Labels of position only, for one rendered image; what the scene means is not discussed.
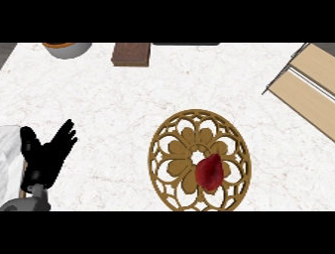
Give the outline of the brown wooden block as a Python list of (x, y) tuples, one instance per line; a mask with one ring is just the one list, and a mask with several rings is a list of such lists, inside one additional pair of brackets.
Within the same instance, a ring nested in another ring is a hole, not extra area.
[(149, 43), (116, 43), (111, 61), (115, 66), (149, 66), (149, 55)]

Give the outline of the pale wood tiered shelf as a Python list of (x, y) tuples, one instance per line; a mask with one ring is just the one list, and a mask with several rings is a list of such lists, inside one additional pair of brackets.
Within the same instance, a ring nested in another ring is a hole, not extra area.
[(335, 143), (335, 57), (305, 43), (266, 87)]

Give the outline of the round gold openwork placemat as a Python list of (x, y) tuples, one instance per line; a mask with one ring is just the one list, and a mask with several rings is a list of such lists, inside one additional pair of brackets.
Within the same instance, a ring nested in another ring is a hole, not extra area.
[[(215, 190), (196, 182), (193, 155), (220, 155), (224, 177)], [(156, 194), (174, 211), (232, 211), (251, 185), (251, 152), (230, 121), (204, 109), (176, 113), (161, 124), (149, 146), (149, 177)]]

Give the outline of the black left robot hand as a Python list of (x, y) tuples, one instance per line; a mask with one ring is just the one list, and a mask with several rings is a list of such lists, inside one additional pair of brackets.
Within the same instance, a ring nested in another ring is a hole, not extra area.
[(32, 192), (32, 186), (40, 184), (47, 190), (57, 179), (66, 157), (78, 141), (75, 123), (68, 120), (60, 127), (53, 140), (41, 144), (34, 129), (29, 126), (21, 128), (22, 155), (28, 167), (21, 184), (23, 192)]

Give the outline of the red cupcake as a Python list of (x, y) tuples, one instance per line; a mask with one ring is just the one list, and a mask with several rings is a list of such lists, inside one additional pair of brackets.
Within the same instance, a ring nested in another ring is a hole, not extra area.
[(196, 182), (207, 192), (214, 192), (224, 181), (223, 160), (212, 154), (196, 166)]

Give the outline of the grey pot with brown rim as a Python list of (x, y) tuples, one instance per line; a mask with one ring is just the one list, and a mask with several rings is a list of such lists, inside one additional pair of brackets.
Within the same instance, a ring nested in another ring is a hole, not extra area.
[(91, 43), (44, 43), (50, 54), (60, 60), (80, 57), (91, 47)]

